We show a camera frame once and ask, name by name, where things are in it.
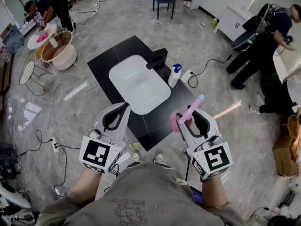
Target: hand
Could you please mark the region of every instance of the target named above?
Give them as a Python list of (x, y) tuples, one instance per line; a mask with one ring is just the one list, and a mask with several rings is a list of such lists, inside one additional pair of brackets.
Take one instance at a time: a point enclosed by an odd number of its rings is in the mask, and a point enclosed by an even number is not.
[(287, 49), (288, 49), (289, 51), (297, 51), (292, 45), (289, 45), (289, 46), (287, 47)]

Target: white sink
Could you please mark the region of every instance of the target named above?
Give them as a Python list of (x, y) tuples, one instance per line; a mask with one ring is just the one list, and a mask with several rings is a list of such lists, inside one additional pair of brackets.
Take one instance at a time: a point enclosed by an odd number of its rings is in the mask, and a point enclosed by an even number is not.
[(133, 55), (110, 69), (109, 78), (133, 112), (145, 115), (166, 101), (170, 87), (154, 71), (146, 68), (147, 62)]

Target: white cabinet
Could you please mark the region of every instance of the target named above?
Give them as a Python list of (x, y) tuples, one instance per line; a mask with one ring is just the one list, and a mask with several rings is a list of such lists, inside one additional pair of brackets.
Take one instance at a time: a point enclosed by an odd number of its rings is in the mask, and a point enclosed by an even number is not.
[(249, 11), (227, 6), (227, 9), (222, 13), (221, 19), (214, 32), (221, 30), (234, 41), (245, 31), (242, 25), (252, 16), (253, 15)]

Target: gray tile floor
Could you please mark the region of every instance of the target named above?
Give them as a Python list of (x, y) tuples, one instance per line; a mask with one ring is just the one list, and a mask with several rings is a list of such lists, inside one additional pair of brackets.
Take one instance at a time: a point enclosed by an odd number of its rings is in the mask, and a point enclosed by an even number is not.
[[(79, 0), (79, 4), (74, 4), (73, 9), (95, 10), (97, 7), (93, 5), (97, 1), (99, 0)], [(171, 11), (167, 12), (166, 8), (160, 10), (160, 18), (157, 20), (156, 13), (151, 8), (152, 0), (102, 2), (98, 14), (85, 26), (79, 24), (73, 35), (73, 45), (78, 52), (77, 68), (64, 83), (69, 88), (87, 83), (84, 89), (96, 85), (97, 81), (87, 62), (133, 35), (138, 36), (152, 50), (166, 48), (168, 66), (180, 63), (184, 71), (191, 69), (194, 73), (201, 72), (208, 59), (224, 61), (232, 53), (229, 40), (223, 34), (213, 32), (211, 18), (200, 10), (193, 10), (186, 16), (183, 5), (179, 4), (173, 20), (170, 19)], [(72, 11), (71, 16), (75, 22), (83, 23), (92, 14)], [(202, 22), (206, 25), (203, 31), (200, 29)], [(49, 124), (52, 95), (58, 95), (57, 88), (54, 91), (56, 84), (75, 68), (73, 66), (66, 71), (54, 71), (49, 67), (48, 70), (54, 76), (44, 75), (39, 81), (50, 88), (50, 91), (42, 97), (36, 97), (26, 86), (18, 84), (27, 54), (28, 50), (23, 46), (15, 56), (12, 86), (6, 97), (7, 113), (4, 119), (6, 140), (17, 144), (20, 152), (38, 147), (37, 129), (42, 131), (43, 141), (52, 136), (58, 138)], [(224, 141), (228, 141), (230, 145), (234, 161), (234, 165), (222, 176), (223, 184), (233, 206), (244, 218), (248, 218), (260, 206), (275, 206), (286, 189), (287, 181), (278, 177), (271, 150), (277, 137), (277, 127), (274, 125), (279, 124), (279, 118), (275, 114), (258, 116), (250, 113), (248, 105), (259, 103), (256, 95), (260, 89), (259, 75), (256, 74), (246, 82), (245, 90), (234, 91), (229, 86), (233, 75), (229, 76), (224, 72), (227, 64), (209, 62), (204, 74), (198, 77), (198, 86), (190, 90), (195, 96), (200, 93), (206, 96), (202, 109), (211, 115), (241, 102), (238, 109), (219, 118), (217, 123)], [(61, 92), (67, 89), (66, 84), (60, 85)], [(29, 83), (29, 86), (36, 89), (36, 92), (41, 92), (35, 84)], [(88, 133), (95, 115), (110, 105), (110, 102), (100, 87), (79, 92), (64, 100), (67, 94), (68, 92), (54, 101), (51, 122), (67, 145), (80, 147), (82, 136)], [(136, 141), (129, 129), (125, 141)], [(155, 152), (161, 150), (165, 163), (185, 175), (187, 161), (183, 155), (184, 149), (185, 143), (181, 136), (172, 133), (149, 152), (142, 150), (142, 154), (145, 160), (151, 161)], [(69, 149), (68, 152), (68, 173), (66, 183), (59, 187), (61, 191), (71, 187), (83, 170), (77, 160), (78, 150)], [(22, 157), (22, 173), (18, 176), (18, 183), (30, 191), (37, 209), (56, 199), (53, 186), (63, 181), (61, 168), (64, 160), (64, 153), (61, 151), (58, 156), (55, 155), (50, 143), (43, 144), (39, 152), (29, 152)], [(108, 187), (112, 180), (113, 177), (103, 177), (100, 187)], [(192, 167), (189, 184), (201, 188), (197, 172)]]

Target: blue spray nozzle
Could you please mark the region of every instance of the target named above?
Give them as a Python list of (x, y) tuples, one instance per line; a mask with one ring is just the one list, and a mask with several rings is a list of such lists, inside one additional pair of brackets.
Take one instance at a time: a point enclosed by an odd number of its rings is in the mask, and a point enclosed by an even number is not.
[(180, 65), (180, 64), (175, 64), (175, 65), (173, 65), (173, 67), (174, 67), (175, 73), (178, 73), (180, 71), (180, 69), (182, 69), (182, 65)]

